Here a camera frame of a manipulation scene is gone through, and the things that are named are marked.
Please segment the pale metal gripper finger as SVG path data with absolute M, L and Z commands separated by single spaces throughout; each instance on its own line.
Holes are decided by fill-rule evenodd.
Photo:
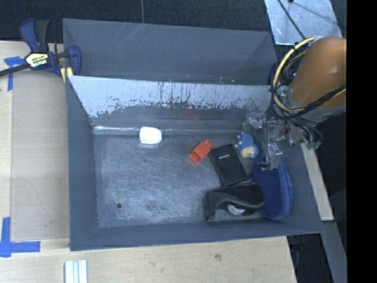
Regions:
M 261 130 L 266 128 L 266 113 L 249 112 L 243 123 L 243 132 Z
M 266 153 L 267 170 L 277 169 L 282 156 L 283 151 L 278 144 L 268 144 Z

